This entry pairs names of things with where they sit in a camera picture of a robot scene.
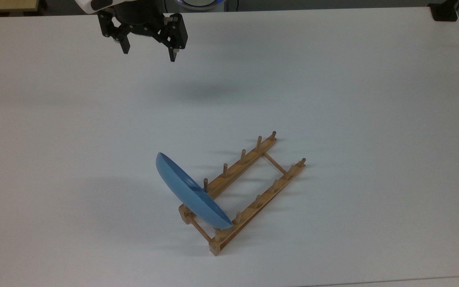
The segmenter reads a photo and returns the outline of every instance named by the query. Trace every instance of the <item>blue bowl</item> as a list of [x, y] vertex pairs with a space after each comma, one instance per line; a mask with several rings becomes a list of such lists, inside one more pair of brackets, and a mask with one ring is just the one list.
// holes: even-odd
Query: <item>blue bowl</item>
[[219, 205], [171, 158], [159, 153], [155, 165], [169, 189], [199, 218], [218, 229], [233, 226]]

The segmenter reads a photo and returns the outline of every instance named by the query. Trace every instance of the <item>white table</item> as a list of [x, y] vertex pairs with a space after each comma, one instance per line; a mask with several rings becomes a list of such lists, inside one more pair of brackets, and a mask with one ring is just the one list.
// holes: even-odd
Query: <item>white table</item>
[[459, 287], [459, 277], [437, 278], [406, 281], [388, 281], [375, 283], [356, 283], [347, 287]]
[[[95, 16], [0, 18], [0, 287], [459, 276], [459, 22], [428, 8], [186, 14], [176, 63]], [[222, 253], [162, 151], [212, 179], [256, 137], [308, 166]], [[217, 202], [278, 176], [265, 160]]]

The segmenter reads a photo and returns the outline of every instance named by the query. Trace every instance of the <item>wooden peg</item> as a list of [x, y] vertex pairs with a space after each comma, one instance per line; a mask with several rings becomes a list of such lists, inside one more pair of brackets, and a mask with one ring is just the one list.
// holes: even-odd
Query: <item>wooden peg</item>
[[242, 149], [242, 154], [240, 155], [240, 164], [244, 164], [244, 157], [245, 157], [245, 149]]
[[260, 206], [260, 199], [261, 199], [261, 195], [257, 195], [256, 199], [251, 204], [251, 207], [258, 208]]
[[292, 176], [292, 172], [293, 172], [293, 165], [290, 167], [290, 169], [288, 169], [288, 171], [286, 171], [286, 174], [284, 175], [284, 178], [285, 179], [290, 179], [291, 176]]
[[219, 242], [221, 240], [221, 230], [220, 229], [217, 229], [215, 228], [215, 241]]
[[279, 180], [276, 179], [274, 183], [272, 184], [271, 191], [273, 194], [275, 194], [275, 191], [277, 191], [277, 186], [279, 185]]
[[227, 178], [228, 176], [228, 164], [225, 163], [223, 166], [222, 166], [222, 177], [223, 178]]
[[260, 150], [261, 139], [262, 139], [262, 137], [259, 136], [259, 137], [258, 137], [258, 141], [256, 142], [256, 151], [259, 151], [259, 150]]
[[306, 158], [302, 158], [302, 160], [299, 161], [299, 162], [297, 162], [296, 165], [297, 165], [298, 167], [304, 167], [304, 166], [306, 165], [305, 162], [306, 162]]
[[240, 224], [240, 219], [242, 218], [242, 213], [239, 211], [237, 212], [237, 217], [233, 219], [233, 224]]

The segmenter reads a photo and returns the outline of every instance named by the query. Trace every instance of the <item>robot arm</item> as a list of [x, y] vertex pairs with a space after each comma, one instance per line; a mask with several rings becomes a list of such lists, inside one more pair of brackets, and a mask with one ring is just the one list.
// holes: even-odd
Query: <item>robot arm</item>
[[[76, 0], [86, 13], [97, 12], [104, 37], [112, 37], [129, 53], [129, 33], [151, 37], [164, 44], [169, 59], [174, 62], [180, 49], [185, 48], [187, 31], [181, 14], [165, 17], [155, 0]], [[113, 18], [120, 22], [115, 27]]]

